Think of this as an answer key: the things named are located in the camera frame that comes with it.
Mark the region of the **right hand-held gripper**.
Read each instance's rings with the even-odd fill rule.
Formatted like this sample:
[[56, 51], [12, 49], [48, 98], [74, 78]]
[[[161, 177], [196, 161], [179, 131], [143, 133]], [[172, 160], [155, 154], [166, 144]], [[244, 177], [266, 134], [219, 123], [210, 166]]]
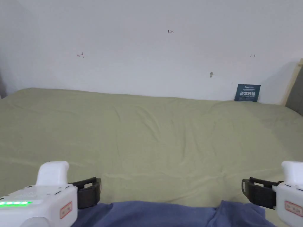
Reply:
[[281, 166], [284, 181], [272, 182], [253, 177], [242, 179], [242, 193], [255, 205], [275, 209], [281, 221], [288, 226], [302, 227], [303, 163], [284, 161]]

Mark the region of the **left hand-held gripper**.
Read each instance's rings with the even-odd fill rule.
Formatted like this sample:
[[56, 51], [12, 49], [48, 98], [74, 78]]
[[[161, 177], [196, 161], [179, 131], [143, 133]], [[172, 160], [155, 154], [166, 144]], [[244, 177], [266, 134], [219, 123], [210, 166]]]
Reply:
[[35, 185], [0, 199], [1, 227], [71, 227], [78, 209], [100, 201], [101, 178], [67, 181], [69, 163], [52, 161], [41, 165]]

